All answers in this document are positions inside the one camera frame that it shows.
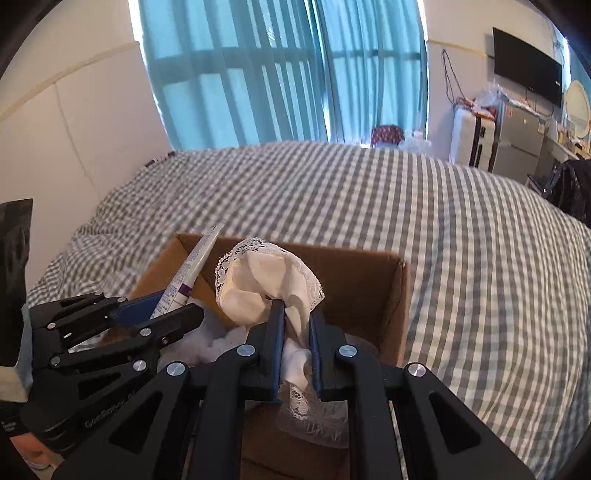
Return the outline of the brown cardboard box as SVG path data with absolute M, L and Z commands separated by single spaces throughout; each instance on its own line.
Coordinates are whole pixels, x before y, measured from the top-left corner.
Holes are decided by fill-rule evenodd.
M 410 304 L 410 271 L 395 252 L 284 242 L 322 284 L 325 321 L 373 344 L 383 362 L 403 361 Z M 349 452 L 317 445 L 276 426 L 280 408 L 262 404 L 245 414 L 243 479 L 346 479 Z

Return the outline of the black wall television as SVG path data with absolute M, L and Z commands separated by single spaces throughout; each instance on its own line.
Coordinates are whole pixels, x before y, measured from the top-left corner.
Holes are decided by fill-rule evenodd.
M 531 44 L 493 28 L 494 72 L 562 106 L 562 65 Z

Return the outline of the white lace cloth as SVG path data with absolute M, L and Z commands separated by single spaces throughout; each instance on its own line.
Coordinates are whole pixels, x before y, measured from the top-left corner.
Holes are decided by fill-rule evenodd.
M 271 303 L 283 302 L 287 326 L 280 379 L 287 388 L 287 411 L 298 421 L 311 420 L 318 399 L 311 387 L 310 318 L 325 298 L 314 272 L 294 253 L 248 238 L 219 259 L 215 296 L 225 316 L 245 327 L 266 322 Z

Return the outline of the grey checkered bed sheet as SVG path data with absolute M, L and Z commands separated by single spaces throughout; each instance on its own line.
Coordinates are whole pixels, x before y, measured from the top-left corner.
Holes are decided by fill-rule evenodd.
M 399 253 L 405 356 L 540 479 L 590 423 L 590 231 L 524 186 L 398 150 L 280 142 L 175 152 L 111 191 L 32 288 L 124 295 L 177 233 Z

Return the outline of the black device with screen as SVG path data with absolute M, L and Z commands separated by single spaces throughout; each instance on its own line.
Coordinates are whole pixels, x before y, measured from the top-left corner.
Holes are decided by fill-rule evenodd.
M 21 312 L 26 301 L 32 199 L 1 204 L 0 354 L 1 366 L 12 367 L 19 356 L 24 329 Z

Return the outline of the left teal curtain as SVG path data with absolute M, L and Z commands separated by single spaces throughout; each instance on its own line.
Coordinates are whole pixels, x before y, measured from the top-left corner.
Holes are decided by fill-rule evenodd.
M 170 144 L 327 138 L 308 1 L 140 1 L 142 48 Z

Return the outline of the middle teal curtain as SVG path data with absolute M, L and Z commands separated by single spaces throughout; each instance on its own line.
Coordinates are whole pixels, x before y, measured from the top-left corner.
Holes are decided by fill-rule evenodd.
M 418 1 L 312 1 L 329 141 L 370 144 L 372 131 L 427 124 L 428 60 Z

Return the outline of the black backpack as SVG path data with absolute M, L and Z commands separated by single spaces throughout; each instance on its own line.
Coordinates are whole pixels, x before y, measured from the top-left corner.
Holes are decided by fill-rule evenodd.
M 553 170 L 543 197 L 587 226 L 591 222 L 591 161 L 567 160 Z

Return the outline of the white suitcase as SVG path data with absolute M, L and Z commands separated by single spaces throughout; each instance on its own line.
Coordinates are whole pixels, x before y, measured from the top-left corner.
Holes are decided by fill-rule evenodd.
M 457 106 L 454 113 L 449 160 L 457 165 L 488 171 L 492 158 L 496 123 L 466 107 Z

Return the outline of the clear plastic bag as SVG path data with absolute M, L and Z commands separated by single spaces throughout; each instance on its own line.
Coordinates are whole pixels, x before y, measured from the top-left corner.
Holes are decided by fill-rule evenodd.
M 481 109 L 498 110 L 505 102 L 507 95 L 502 86 L 494 80 L 486 89 L 482 90 L 475 98 L 475 104 Z

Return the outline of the teal curtain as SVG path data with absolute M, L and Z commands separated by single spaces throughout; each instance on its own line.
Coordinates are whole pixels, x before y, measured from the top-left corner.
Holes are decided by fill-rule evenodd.
M 140 1 L 142 48 L 170 144 L 327 138 L 308 1 Z
M 329 141 L 370 144 L 372 131 L 427 124 L 428 60 L 418 1 L 312 1 Z

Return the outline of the grey mini fridge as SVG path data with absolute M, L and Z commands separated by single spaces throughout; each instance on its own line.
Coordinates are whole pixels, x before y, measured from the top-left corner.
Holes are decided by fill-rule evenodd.
M 524 184 L 536 171 L 544 133 L 545 122 L 539 115 L 501 101 L 489 171 Z

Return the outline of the red patterned bag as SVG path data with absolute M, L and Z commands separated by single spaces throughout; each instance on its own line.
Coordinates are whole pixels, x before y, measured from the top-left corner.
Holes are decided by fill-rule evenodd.
M 370 132 L 370 145 L 377 147 L 380 145 L 398 146 L 405 140 L 405 131 L 397 125 L 376 126 Z

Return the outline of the round vanity mirror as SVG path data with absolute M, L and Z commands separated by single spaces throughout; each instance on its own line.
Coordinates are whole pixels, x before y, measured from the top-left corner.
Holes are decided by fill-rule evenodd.
M 567 120 L 574 126 L 574 136 L 585 138 L 590 132 L 590 101 L 583 84 L 573 80 L 564 96 Z

